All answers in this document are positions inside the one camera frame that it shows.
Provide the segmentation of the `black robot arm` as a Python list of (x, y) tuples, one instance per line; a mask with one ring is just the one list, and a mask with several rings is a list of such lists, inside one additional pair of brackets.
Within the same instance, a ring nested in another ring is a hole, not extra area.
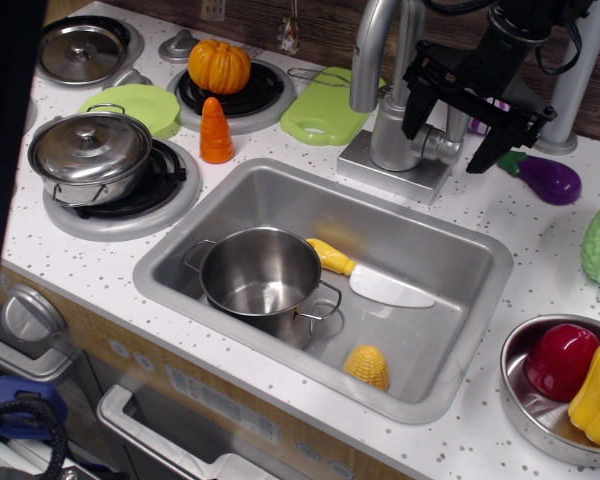
[(531, 147), (541, 129), (556, 117), (522, 79), (519, 70), (554, 27), (582, 43), (575, 22), (588, 13), (587, 1), (496, 1), (487, 12), (488, 27), (472, 50), (422, 40), (403, 76), (410, 94), (402, 130), (410, 140), (424, 129), (439, 101), (489, 128), (467, 170), (481, 174), (515, 147)]

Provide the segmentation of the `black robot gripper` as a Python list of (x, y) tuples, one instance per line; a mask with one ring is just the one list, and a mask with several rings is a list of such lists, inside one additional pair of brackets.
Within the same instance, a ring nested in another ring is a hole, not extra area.
[(528, 13), (489, 13), (488, 27), (472, 50), (420, 41), (404, 80), (410, 93), (402, 130), (414, 140), (439, 100), (491, 127), (466, 172), (482, 174), (511, 149), (532, 141), (555, 119), (555, 109), (519, 74), (530, 50), (548, 40), (551, 26)]

